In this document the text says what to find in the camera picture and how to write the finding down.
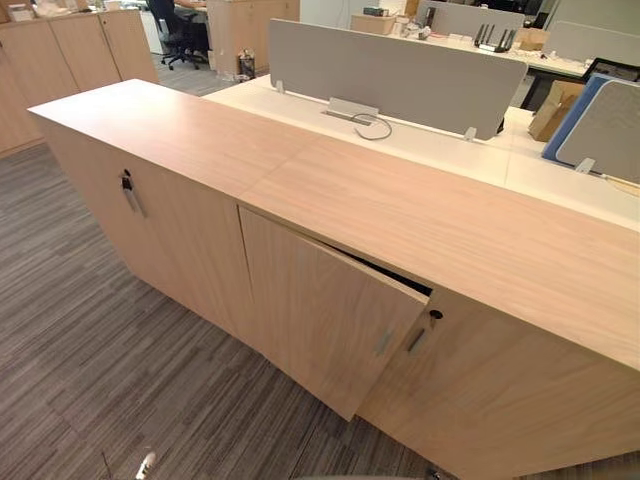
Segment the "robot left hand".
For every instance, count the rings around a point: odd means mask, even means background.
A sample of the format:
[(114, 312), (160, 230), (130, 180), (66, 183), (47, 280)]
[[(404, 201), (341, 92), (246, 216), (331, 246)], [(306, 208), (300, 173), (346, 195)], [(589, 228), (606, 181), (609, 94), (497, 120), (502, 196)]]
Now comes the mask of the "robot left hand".
[(142, 460), (141, 464), (139, 465), (139, 468), (135, 474), (134, 479), (135, 480), (146, 480), (147, 477), (150, 474), (150, 471), (153, 467), (153, 465), (156, 462), (156, 453), (155, 452), (149, 452)]

